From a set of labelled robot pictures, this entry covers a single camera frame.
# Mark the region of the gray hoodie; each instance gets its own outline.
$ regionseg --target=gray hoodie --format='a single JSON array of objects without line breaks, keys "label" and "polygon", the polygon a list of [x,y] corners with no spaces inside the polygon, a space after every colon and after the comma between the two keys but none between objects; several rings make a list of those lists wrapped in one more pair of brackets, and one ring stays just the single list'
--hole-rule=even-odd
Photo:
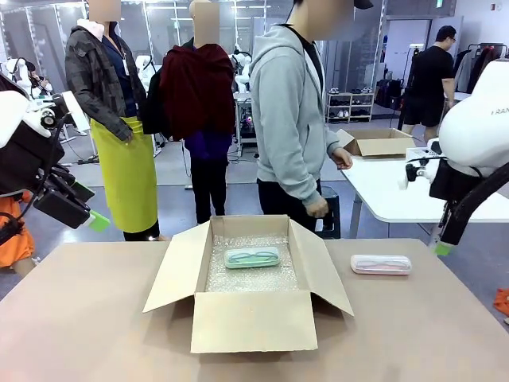
[{"label": "gray hoodie", "polygon": [[340,144],[325,126],[317,70],[293,31],[276,25],[255,38],[250,85],[258,179],[278,182],[304,205],[314,203],[325,153]]}]

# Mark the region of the open cardboard box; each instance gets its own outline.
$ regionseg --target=open cardboard box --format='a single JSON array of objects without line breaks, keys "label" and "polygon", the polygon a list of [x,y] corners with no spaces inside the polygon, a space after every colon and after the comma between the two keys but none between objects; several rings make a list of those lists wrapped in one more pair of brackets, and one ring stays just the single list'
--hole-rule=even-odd
[{"label": "open cardboard box", "polygon": [[[288,236],[297,291],[206,292],[214,236]],[[287,216],[214,217],[175,235],[143,313],[194,296],[191,353],[317,349],[311,294],[350,315],[324,241]]]},{"label": "open cardboard box", "polygon": [[339,130],[340,145],[352,155],[406,155],[415,147],[411,135],[397,129]]}]

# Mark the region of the orange cloth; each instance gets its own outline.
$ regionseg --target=orange cloth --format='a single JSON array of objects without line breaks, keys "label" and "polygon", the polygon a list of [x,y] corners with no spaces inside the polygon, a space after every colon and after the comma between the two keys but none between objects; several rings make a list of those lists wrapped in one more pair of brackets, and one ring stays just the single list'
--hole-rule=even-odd
[{"label": "orange cloth", "polygon": [[509,289],[498,289],[496,291],[495,302],[493,302],[495,309],[509,316]]},{"label": "orange cloth", "polygon": [[[25,191],[22,200],[28,202],[30,194]],[[18,201],[13,197],[0,197],[0,211],[7,212],[14,217],[21,215],[21,208]],[[7,222],[7,218],[0,216],[0,227]],[[20,235],[11,238],[7,243],[0,246],[0,267],[10,267],[19,260],[26,259],[35,250],[33,237],[26,227]]]}]

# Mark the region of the maroon sweater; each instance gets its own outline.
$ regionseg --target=maroon sweater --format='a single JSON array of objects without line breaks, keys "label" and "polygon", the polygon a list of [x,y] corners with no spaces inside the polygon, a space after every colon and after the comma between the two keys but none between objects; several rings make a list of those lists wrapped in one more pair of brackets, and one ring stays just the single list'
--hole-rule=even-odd
[{"label": "maroon sweater", "polygon": [[197,131],[232,134],[232,82],[233,66],[219,45],[194,50],[175,45],[163,60],[159,85],[173,139],[186,139]]}]

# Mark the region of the black stool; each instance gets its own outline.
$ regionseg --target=black stool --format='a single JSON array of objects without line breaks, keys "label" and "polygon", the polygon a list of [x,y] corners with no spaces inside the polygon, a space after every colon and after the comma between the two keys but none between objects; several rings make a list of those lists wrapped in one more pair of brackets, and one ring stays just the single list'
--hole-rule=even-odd
[{"label": "black stool", "polygon": [[328,203],[328,214],[324,217],[324,227],[322,231],[315,233],[322,239],[340,239],[341,223],[340,223],[340,197],[330,187],[322,186],[321,196]]}]

